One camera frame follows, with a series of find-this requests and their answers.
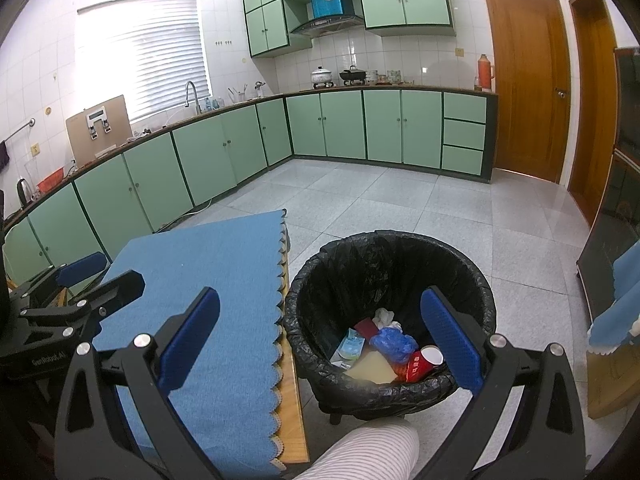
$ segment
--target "silver screw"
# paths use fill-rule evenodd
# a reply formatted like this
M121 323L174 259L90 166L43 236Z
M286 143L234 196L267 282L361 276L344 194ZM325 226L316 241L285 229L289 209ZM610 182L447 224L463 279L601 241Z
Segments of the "silver screw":
M493 334L489 338L489 343L491 343L491 345L495 346L496 348L504 348L505 346L507 346L507 338L505 338L505 336L501 334Z
M151 336L149 334L138 334L133 340L133 344L138 348L144 348L151 343Z
M91 345L89 343L80 343L76 347L76 353L78 355L87 355L90 349L91 349Z
M560 343L551 343L551 345L549 346L549 351L553 355L557 355L558 357L564 354L564 348L562 348L562 345Z

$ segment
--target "striped pants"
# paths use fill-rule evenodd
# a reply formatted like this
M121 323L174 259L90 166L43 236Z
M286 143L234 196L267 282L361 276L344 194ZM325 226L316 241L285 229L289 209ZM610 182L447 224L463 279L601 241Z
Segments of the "striped pants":
M401 418L379 418L351 431L295 480L409 480L418 432Z

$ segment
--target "blue gripper pad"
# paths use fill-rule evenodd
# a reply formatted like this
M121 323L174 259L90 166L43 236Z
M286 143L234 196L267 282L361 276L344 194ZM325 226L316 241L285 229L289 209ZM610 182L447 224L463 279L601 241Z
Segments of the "blue gripper pad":
M168 395L182 387L220 316L220 298L208 288L159 359L158 389Z
M456 382L475 397L484 383L478 350L432 288L422 293L420 313Z
M56 278L59 286L74 286L77 283L102 272L107 266L107 257L102 253L89 254L81 260L68 264L60 269Z

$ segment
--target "blue plastic bag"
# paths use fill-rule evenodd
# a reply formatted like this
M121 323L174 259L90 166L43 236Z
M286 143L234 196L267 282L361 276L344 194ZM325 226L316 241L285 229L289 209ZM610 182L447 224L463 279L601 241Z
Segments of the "blue plastic bag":
M418 343L413 337L392 327L380 329L369 343L391 362L403 365L409 362L411 354L418 349Z

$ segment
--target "faucet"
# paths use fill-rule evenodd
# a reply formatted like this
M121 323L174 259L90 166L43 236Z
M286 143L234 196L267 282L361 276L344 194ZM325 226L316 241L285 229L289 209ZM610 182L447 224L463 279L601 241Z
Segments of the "faucet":
M198 102L198 93L196 92L196 85L193 84L193 81L187 81L187 84L184 86L187 91L184 107L185 108L189 107L189 85L191 85L191 87L193 88L193 97L196 100L196 115L200 115L202 113L202 110L200 109L200 104Z

